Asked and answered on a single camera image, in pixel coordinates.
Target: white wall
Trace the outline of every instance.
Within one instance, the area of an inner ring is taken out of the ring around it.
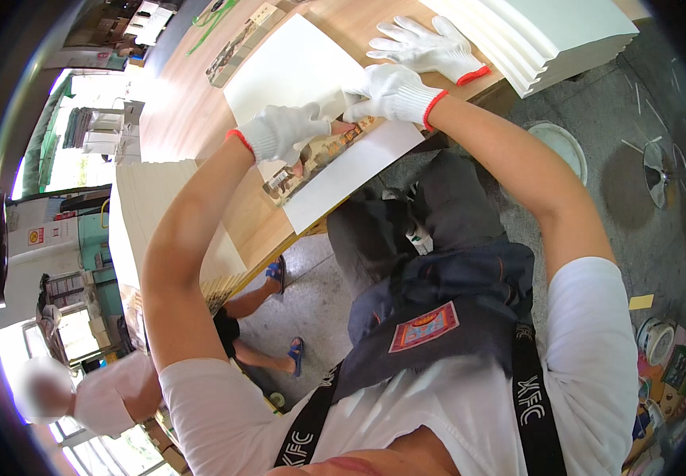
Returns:
[[[42,252],[34,254],[33,259],[12,260],[10,263],[5,282],[7,307],[0,309],[0,329],[36,315],[39,281],[43,273],[55,275],[82,271],[78,244],[57,244],[37,251]]]
[[[78,224],[76,218],[65,220],[62,224],[71,225],[71,235],[67,242],[60,244],[28,247],[27,230],[37,226],[61,224],[46,222],[44,216],[49,199],[32,200],[8,207],[9,267],[5,282],[5,304],[0,309],[0,329],[16,324],[36,315],[41,275],[56,275],[82,271],[79,265],[80,251]]]

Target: red glove cuff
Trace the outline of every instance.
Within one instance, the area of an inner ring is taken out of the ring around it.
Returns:
[[[438,93],[436,97],[433,98],[430,104],[427,105],[427,109],[425,109],[425,114],[422,117],[422,123],[425,125],[425,129],[427,129],[428,132],[433,132],[435,128],[433,128],[430,124],[427,123],[427,117],[430,116],[430,112],[433,110],[436,104],[438,104],[438,101],[443,99],[443,96],[446,96],[448,93],[448,90],[442,90],[440,93]]]
[[[239,138],[242,141],[243,146],[245,146],[250,151],[251,154],[254,154],[253,148],[251,147],[250,144],[248,144],[248,141],[245,140],[245,136],[242,135],[242,132],[240,132],[237,129],[229,130],[229,131],[227,131],[226,136],[224,137],[224,140],[226,140],[230,136],[237,136],[237,138]]]
[[[488,66],[483,66],[481,69],[477,71],[472,71],[467,73],[466,75],[462,76],[462,78],[459,78],[456,80],[456,85],[457,86],[464,86],[465,84],[469,83],[470,81],[476,80],[480,78],[481,76],[485,76],[490,74],[490,68]]]

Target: barcode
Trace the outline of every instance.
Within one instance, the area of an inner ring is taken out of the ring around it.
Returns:
[[[277,175],[274,176],[273,179],[269,180],[269,188],[277,188],[277,185],[280,184],[282,180],[285,180],[287,178],[287,172],[286,171],[280,171]]]

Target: wooden table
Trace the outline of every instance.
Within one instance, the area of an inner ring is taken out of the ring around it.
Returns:
[[[144,161],[205,160],[221,144],[226,131],[236,126],[223,90],[209,84],[205,71],[224,44],[238,33],[243,22],[263,2],[240,0],[188,58],[184,53],[200,39],[205,29],[191,27],[184,35],[157,79],[154,98],[142,111],[139,132]],[[431,19],[435,16],[418,0],[315,0],[297,6],[282,0],[268,2],[287,12],[277,27],[293,14],[300,13],[363,66],[384,62],[366,56],[371,50],[369,40],[382,36],[376,24],[392,21],[399,14],[432,27]],[[629,16],[632,19],[637,16],[638,0],[617,0],[616,3],[622,8],[621,4],[628,4],[632,10]],[[500,90],[511,90],[500,71],[480,51],[473,49],[473,54],[489,65],[490,75],[462,88],[439,73],[425,73],[423,81],[476,103],[492,98]],[[298,239],[284,211],[276,208],[262,191],[262,184],[261,175],[254,167],[238,187],[223,218],[245,266],[251,271],[243,277],[237,290]]]

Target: gloved hand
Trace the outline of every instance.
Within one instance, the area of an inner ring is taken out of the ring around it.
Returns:
[[[406,17],[394,18],[394,25],[381,23],[377,29],[390,36],[369,42],[375,51],[370,58],[386,58],[416,72],[438,71],[458,86],[469,83],[490,69],[471,54],[470,42],[446,17],[433,17],[438,34]]]
[[[362,96],[369,98],[348,107],[343,114],[346,122],[355,122],[366,116],[386,117],[391,120],[406,120],[424,124],[433,106],[448,91],[430,88],[422,84],[420,76],[403,65],[371,65],[356,84],[345,84],[343,92],[353,103]]]
[[[303,107],[266,106],[249,122],[227,132],[226,136],[239,137],[253,152],[256,162],[282,160],[292,166],[300,157],[300,152],[292,146],[333,132],[328,120],[318,120],[319,109],[317,103]],[[353,128],[346,126],[349,127],[336,127],[339,131],[336,133]]]

